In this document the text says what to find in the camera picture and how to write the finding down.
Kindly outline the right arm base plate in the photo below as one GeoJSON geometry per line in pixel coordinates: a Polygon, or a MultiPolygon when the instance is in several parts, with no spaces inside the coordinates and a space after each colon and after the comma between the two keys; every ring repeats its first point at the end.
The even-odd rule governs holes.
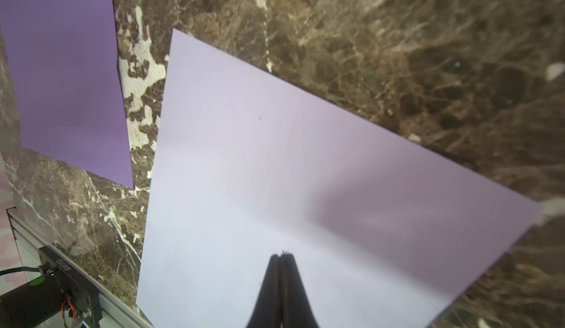
{"type": "Polygon", "coordinates": [[[45,246],[38,252],[41,274],[54,284],[57,307],[67,320],[64,326],[100,327],[102,308],[96,286],[54,248],[45,246]]]}

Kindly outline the light lilac paper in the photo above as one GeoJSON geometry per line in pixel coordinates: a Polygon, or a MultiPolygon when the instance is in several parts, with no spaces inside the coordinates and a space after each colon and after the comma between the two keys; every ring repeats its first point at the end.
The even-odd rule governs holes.
{"type": "Polygon", "coordinates": [[[288,252],[321,327],[426,327],[542,211],[173,31],[136,302],[155,327],[244,327],[288,252]]]}

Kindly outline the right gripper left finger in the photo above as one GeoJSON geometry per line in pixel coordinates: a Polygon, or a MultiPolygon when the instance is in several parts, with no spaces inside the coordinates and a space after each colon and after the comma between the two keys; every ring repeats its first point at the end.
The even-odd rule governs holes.
{"type": "Polygon", "coordinates": [[[280,256],[270,257],[247,328],[278,328],[282,324],[280,256]]]}

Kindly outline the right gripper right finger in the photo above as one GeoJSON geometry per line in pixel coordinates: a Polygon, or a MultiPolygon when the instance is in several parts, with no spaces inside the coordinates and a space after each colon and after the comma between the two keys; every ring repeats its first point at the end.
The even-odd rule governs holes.
{"type": "Polygon", "coordinates": [[[295,257],[281,256],[282,327],[318,328],[295,257]]]}

